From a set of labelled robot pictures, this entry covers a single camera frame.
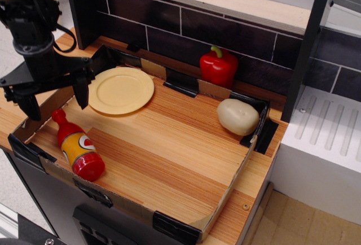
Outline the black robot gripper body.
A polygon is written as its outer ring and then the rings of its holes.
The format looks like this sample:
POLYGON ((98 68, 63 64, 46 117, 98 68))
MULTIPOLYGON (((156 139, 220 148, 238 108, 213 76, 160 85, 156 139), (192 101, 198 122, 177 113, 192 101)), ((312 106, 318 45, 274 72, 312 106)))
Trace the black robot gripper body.
POLYGON ((50 49, 39 55, 28 55, 12 72, 1 77, 1 88, 8 101, 17 102, 16 95, 35 95, 67 86, 73 87, 78 76, 89 84, 95 78, 89 57, 65 56, 50 49))

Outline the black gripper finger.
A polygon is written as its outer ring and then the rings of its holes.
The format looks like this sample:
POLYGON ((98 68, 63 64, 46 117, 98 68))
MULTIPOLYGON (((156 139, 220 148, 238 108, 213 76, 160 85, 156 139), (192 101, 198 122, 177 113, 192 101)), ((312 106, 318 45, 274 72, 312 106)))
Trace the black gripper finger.
POLYGON ((16 97, 17 104, 21 110, 34 121, 41 120, 39 104, 35 95, 18 95, 16 97))
POLYGON ((85 109, 89 103, 89 80, 86 77, 78 76, 74 80, 73 91, 78 105, 85 109))

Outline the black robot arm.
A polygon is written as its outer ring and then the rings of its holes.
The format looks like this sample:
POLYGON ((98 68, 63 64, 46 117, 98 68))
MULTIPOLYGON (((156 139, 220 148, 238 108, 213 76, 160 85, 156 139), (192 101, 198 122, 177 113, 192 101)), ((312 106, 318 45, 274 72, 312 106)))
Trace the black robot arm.
POLYGON ((88 85, 95 75, 91 59, 66 57, 76 43, 62 50, 53 32, 61 30, 74 34, 58 23, 61 11, 56 0, 1 0, 1 23, 10 30, 13 47, 24 61, 1 78, 7 101, 17 104, 32 120, 39 121, 41 113, 36 95, 71 86, 78 105, 89 102, 88 85))

